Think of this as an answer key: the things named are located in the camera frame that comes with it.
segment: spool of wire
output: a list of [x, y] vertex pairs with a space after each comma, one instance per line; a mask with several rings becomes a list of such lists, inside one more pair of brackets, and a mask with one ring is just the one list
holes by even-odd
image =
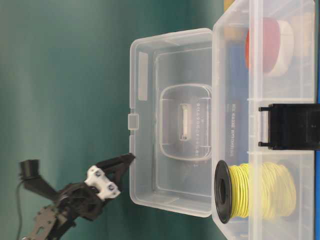
[[[222, 223], [249, 216], [249, 164], [228, 166], [218, 162], [214, 176], [215, 205]], [[263, 219], [288, 217], [296, 209], [297, 191], [289, 170], [282, 164], [264, 162], [261, 176]]]

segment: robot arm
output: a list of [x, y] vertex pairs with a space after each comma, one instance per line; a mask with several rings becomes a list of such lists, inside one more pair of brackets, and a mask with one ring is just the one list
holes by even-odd
[[53, 201], [38, 212], [33, 231], [22, 239], [59, 240], [76, 225], [76, 218], [95, 220], [103, 207], [121, 193], [122, 177], [134, 159], [135, 156], [128, 153], [98, 162], [89, 168], [84, 182], [71, 183], [59, 192], [39, 175], [38, 160], [21, 162], [24, 187]]

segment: screw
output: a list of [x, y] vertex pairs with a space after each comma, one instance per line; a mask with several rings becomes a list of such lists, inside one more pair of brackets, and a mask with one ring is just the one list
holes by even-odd
[[113, 184], [111, 184], [111, 185], [108, 186], [108, 189], [109, 189], [110, 191], [113, 191], [113, 190], [115, 189], [115, 186], [114, 186]]
[[100, 176], [101, 176], [101, 173], [100, 173], [99, 171], [96, 171], [96, 172], [95, 172], [95, 175], [96, 175], [97, 177], [100, 177]]

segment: transparent plastic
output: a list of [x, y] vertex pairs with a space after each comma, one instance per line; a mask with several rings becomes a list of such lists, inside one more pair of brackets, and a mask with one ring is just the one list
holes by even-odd
[[[314, 152], [258, 146], [268, 142], [267, 113], [259, 107], [315, 103], [314, 19], [313, 0], [237, 0], [214, 25], [212, 95], [217, 99], [211, 127], [218, 134], [212, 134], [212, 174], [219, 160], [250, 166], [249, 217], [222, 224], [212, 198], [213, 220], [228, 240], [314, 237]], [[296, 206], [289, 216], [263, 217], [267, 162], [285, 166], [293, 178]], [[283, 204], [280, 196], [271, 197], [275, 208]]]
[[139, 205], [211, 215], [212, 31], [134, 41], [130, 49], [130, 196]]

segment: black cable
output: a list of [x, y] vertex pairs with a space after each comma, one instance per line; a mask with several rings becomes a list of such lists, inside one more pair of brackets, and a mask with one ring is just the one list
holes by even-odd
[[16, 240], [20, 240], [20, 234], [21, 234], [21, 229], [22, 229], [22, 211], [21, 211], [21, 201], [20, 201], [20, 187], [24, 183], [24, 181], [21, 181], [18, 186], [16, 186], [15, 189], [15, 198], [16, 198], [16, 210], [18, 212], [18, 231], [16, 234]]

